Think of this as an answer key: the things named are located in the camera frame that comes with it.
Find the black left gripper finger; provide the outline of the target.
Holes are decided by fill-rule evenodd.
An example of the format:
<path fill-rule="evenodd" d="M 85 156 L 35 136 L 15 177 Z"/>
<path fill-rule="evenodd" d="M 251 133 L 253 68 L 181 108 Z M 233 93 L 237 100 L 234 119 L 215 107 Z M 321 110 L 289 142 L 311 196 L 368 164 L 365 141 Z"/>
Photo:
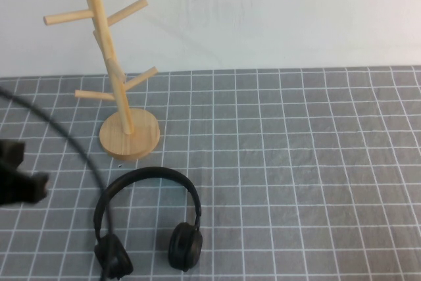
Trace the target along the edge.
<path fill-rule="evenodd" d="M 49 175 L 43 172 L 29 176 L 21 172 L 1 173 L 1 205 L 35 204 L 47 197 Z"/>
<path fill-rule="evenodd" d="M 1 140 L 1 162 L 17 169 L 24 160 L 25 143 L 16 140 Z"/>

